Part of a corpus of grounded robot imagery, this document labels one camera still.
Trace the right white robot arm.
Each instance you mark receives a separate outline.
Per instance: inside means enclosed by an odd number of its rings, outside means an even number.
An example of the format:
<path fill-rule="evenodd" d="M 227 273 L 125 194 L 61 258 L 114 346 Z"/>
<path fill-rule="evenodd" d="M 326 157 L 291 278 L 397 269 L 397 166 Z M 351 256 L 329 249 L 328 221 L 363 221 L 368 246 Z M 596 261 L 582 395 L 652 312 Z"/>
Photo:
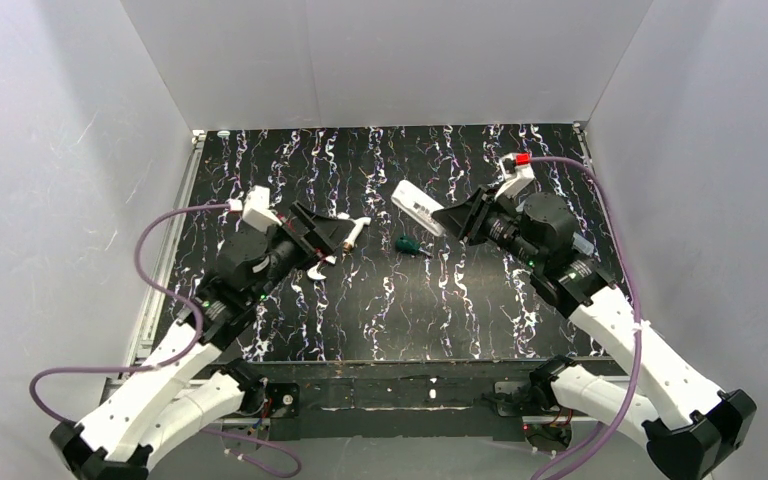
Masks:
<path fill-rule="evenodd" d="M 531 269 L 538 296 L 586 331 L 636 379 L 626 389 L 558 355 L 529 375 L 529 401 L 565 407 L 610 425 L 641 445 L 669 479 L 703 479 L 745 441 L 757 411 L 743 390 L 725 391 L 686 362 L 633 307 L 613 276 L 587 253 L 576 217 L 558 196 L 526 196 L 521 206 L 481 188 L 437 207 L 431 218 L 468 245 L 491 242 Z"/>

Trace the white remote control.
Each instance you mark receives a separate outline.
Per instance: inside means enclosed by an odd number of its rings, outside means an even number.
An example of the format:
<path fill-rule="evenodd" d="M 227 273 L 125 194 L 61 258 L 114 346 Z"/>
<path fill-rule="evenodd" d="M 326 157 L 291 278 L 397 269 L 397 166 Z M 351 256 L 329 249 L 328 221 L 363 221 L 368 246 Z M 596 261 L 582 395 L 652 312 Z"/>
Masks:
<path fill-rule="evenodd" d="M 443 206 L 410 181 L 401 180 L 397 184 L 391 201 L 435 237 L 446 233 L 445 227 L 433 217 Z"/>

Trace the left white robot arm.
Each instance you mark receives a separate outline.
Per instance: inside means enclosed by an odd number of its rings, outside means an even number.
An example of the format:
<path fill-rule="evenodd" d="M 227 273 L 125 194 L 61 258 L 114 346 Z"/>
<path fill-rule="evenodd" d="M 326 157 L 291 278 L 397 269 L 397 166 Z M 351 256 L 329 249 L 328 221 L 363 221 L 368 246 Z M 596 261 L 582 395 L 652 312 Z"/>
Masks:
<path fill-rule="evenodd" d="M 296 270 L 333 254 L 351 220 L 317 214 L 295 202 L 287 216 L 240 201 L 222 204 L 243 216 L 243 228 L 225 240 L 217 262 L 166 336 L 128 379 L 83 418 L 61 420 L 50 434 L 76 479 L 145 479 L 185 440 L 231 413 L 266 410 L 265 376 L 243 359 L 219 367 L 184 394 L 190 380 L 252 326 L 259 304 Z"/>

